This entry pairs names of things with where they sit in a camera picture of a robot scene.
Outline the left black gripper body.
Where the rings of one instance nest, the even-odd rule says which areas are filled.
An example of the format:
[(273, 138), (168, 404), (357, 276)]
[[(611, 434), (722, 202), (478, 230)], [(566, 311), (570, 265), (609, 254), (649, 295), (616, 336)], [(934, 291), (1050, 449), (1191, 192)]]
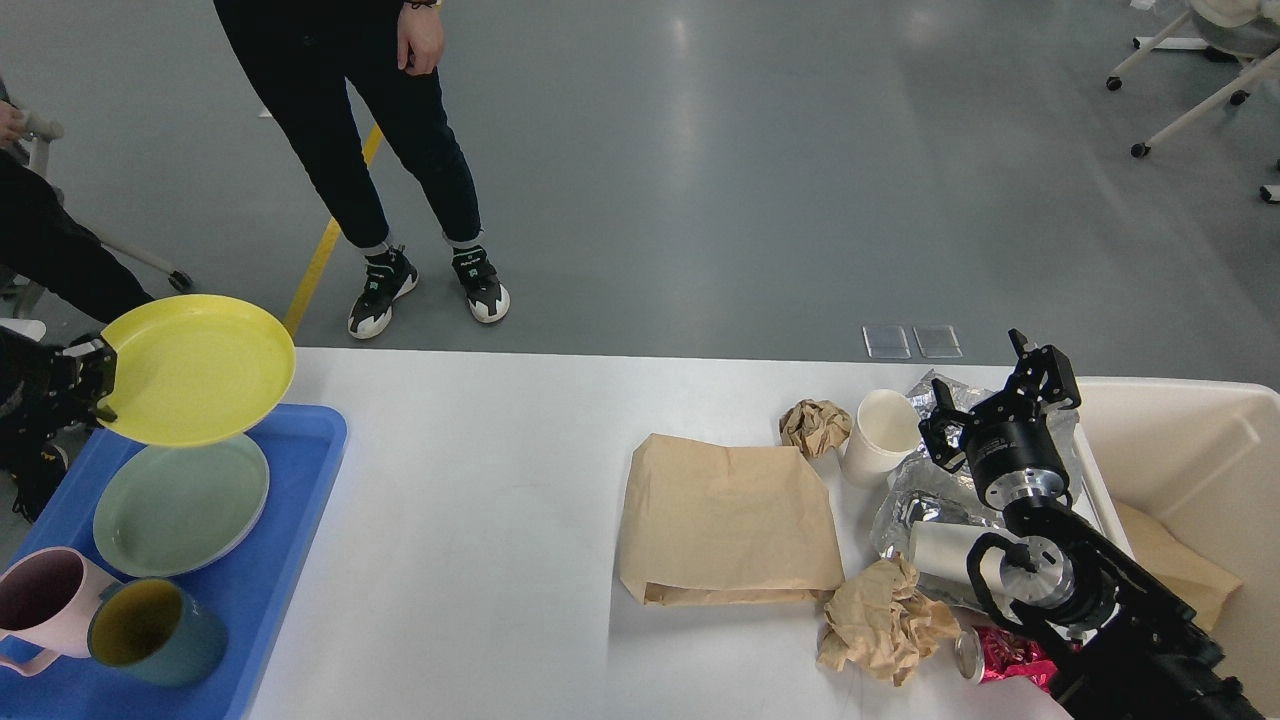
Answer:
[(64, 350), (17, 331), (1, 332), (1, 450), (5, 471), (65, 471), (67, 452), (49, 441), (56, 430), (29, 419), (47, 398), (55, 357)]

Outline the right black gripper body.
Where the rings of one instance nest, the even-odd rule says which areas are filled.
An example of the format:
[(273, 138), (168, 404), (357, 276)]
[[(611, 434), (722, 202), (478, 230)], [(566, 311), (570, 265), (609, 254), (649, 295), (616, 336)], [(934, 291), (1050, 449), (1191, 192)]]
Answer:
[(1070, 475), (1044, 416), (978, 419), (961, 433), (960, 443), (988, 509), (1005, 509), (1021, 498), (1070, 496)]

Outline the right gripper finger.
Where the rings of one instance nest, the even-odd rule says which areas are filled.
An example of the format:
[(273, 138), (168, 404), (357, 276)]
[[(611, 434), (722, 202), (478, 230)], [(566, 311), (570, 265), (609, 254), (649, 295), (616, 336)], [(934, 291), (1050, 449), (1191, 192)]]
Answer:
[(1064, 352), (1053, 345), (1041, 347), (1016, 328), (1007, 336), (1018, 355), (1005, 383), (1005, 409), (1012, 421), (1038, 421), (1050, 411), (1080, 406), (1076, 377)]
[(925, 454), (931, 461), (947, 473), (957, 473), (966, 461), (964, 434), (973, 424), (973, 414), (957, 409), (952, 393), (943, 380), (931, 380), (934, 409), (918, 424)]

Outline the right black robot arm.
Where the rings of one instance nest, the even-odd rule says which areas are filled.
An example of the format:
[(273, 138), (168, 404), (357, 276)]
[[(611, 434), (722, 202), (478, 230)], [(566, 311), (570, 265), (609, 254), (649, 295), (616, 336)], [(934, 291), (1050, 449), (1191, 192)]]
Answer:
[(982, 610), (1048, 655), (1051, 697), (1074, 719), (1257, 719), (1240, 680), (1215, 671), (1224, 652), (1194, 610), (1073, 511), (1048, 425), (1082, 401), (1071, 364), (1020, 331), (1009, 338), (1018, 363), (1000, 392), (964, 411), (933, 380), (919, 424), (931, 460), (968, 468), (1004, 521), (966, 555)]

